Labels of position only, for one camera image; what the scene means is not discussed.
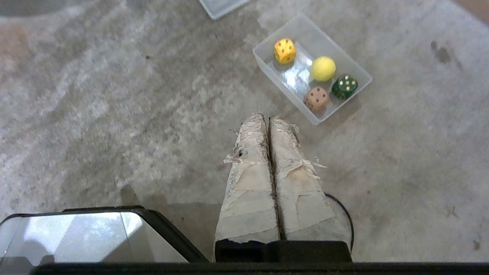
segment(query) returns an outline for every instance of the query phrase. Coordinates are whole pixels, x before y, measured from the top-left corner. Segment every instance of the black cable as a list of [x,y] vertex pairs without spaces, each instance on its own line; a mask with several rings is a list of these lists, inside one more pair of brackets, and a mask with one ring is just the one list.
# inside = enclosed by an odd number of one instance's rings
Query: black cable
[[350,240],[350,253],[351,253],[353,251],[353,241],[355,239],[355,230],[353,229],[353,221],[352,221],[352,218],[350,216],[350,213],[348,212],[346,207],[339,201],[339,199],[337,199],[335,196],[328,194],[326,192],[324,192],[324,195],[326,197],[334,200],[337,204],[339,204],[339,206],[341,206],[341,208],[343,208],[343,211],[345,211],[345,214],[348,217],[348,222],[350,223],[350,232],[352,233],[352,238]]

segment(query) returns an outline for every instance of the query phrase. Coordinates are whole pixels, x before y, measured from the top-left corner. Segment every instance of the clear plastic bin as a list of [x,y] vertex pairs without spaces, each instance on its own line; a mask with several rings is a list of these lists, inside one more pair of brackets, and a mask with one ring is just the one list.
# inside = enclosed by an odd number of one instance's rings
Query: clear plastic bin
[[212,20],[232,12],[234,9],[250,2],[251,0],[199,0]]
[[[279,64],[273,56],[273,46],[281,38],[292,39],[297,50],[294,62],[288,65]],[[304,15],[295,17],[268,36],[253,49],[253,54],[260,69],[314,125],[326,120],[372,81],[371,75]],[[336,73],[328,82],[317,82],[310,76],[311,64],[323,55],[334,60]],[[331,86],[344,73],[358,81],[358,88],[348,99],[340,100],[331,94]],[[304,104],[304,95],[316,86],[325,88],[331,99],[320,115],[315,115]]]

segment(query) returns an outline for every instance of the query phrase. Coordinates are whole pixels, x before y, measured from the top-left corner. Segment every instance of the floor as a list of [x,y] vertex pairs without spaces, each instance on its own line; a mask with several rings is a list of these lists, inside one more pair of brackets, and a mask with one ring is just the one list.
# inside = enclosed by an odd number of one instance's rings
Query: floor
[[[232,130],[262,112],[327,166],[355,261],[487,260],[489,28],[454,2],[38,3],[0,8],[0,218],[142,204],[210,257]],[[298,11],[374,79],[318,127],[252,54]]]

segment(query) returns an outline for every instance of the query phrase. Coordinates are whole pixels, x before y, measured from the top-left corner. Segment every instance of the tennis ball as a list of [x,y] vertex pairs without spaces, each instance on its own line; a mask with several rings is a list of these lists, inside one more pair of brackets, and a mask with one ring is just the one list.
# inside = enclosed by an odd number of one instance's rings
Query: tennis ball
[[314,60],[311,65],[311,75],[316,81],[328,81],[336,72],[336,65],[333,59],[328,56],[321,56]]

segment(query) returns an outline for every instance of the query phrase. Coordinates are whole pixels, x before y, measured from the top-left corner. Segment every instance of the yellow die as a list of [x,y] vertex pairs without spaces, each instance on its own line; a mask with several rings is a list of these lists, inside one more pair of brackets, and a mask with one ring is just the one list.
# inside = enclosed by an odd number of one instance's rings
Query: yellow die
[[280,64],[288,64],[294,61],[296,55],[294,42],[289,38],[280,39],[273,47],[273,54]]

